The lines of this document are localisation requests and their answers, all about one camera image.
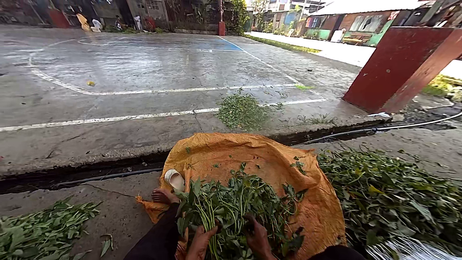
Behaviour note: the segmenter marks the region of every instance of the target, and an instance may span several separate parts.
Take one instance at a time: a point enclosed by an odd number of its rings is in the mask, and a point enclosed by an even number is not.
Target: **green wall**
[[[317,29],[308,29],[306,31],[306,36],[308,36],[308,38],[311,38],[315,31],[317,31]],[[330,30],[318,30],[318,31],[319,31],[319,34],[316,36],[316,39],[327,40],[327,38],[329,37]]]
[[[371,47],[377,46],[377,43],[380,42],[380,39],[382,39],[383,35],[388,30],[388,28],[390,27],[391,23],[393,23],[393,21],[394,21],[394,19],[388,21],[383,26],[382,31],[380,33],[373,33],[371,38],[369,39],[369,41],[363,43],[363,45],[364,46],[371,46]],[[350,37],[350,35],[351,35],[351,32],[346,31],[345,34],[343,35],[343,37]]]

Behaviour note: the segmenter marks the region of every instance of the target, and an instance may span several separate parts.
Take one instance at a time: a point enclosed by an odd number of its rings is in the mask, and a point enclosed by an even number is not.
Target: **red pillar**
[[[226,25],[225,22],[223,22],[223,0],[218,0],[218,7],[220,12],[220,21],[218,22],[218,35],[225,36]]]
[[[343,99],[367,112],[398,112],[462,53],[462,29],[390,27]]]

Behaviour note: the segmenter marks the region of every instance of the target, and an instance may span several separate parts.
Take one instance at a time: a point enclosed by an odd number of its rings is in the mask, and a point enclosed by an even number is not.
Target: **orange sack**
[[[294,157],[304,164],[301,174],[296,167]],[[318,167],[316,156],[312,150],[294,149],[263,136],[252,134],[201,134],[180,140],[170,151],[160,177],[160,187],[172,189],[164,180],[165,172],[177,170],[186,180],[189,192],[189,180],[200,178],[210,181],[219,180],[226,184],[231,177],[230,170],[238,170],[241,163],[246,162],[245,172],[258,175],[270,184],[278,196],[284,196],[282,184],[291,184],[295,191],[308,188],[303,200],[297,205],[298,213],[291,220],[290,230],[302,226],[305,236],[302,247],[294,259],[307,260],[320,253],[328,246],[345,244],[345,222],[340,202],[324,173]],[[157,217],[164,204],[142,201],[151,217]]]

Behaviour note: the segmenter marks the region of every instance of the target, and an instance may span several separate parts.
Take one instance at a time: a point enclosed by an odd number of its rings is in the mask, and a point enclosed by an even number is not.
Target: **wet concrete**
[[[286,105],[283,112],[272,114],[263,132],[300,131],[301,126],[291,123],[299,115],[329,113],[338,117],[338,124],[365,116],[340,100],[358,67],[243,37],[225,37],[227,42],[213,35],[98,34],[21,26],[0,26],[0,35],[0,73],[4,74],[0,77],[0,129],[216,108],[222,97],[237,89],[137,92],[268,84],[291,86],[244,89],[243,93],[261,103],[326,100]],[[314,89],[297,89],[287,75]],[[89,80],[95,86],[88,86]],[[120,91],[130,93],[108,94]],[[0,172],[32,164],[50,167],[57,161],[91,161],[91,156],[126,154],[127,149],[168,147],[195,132],[231,132],[213,114],[0,131],[4,157]]]

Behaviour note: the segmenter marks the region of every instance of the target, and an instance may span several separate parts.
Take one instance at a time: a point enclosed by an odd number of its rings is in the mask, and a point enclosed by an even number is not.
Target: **blue paint marking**
[[[217,40],[213,42],[201,41],[197,43],[198,49],[203,50],[237,50],[242,51],[241,48],[225,41],[225,40]]]

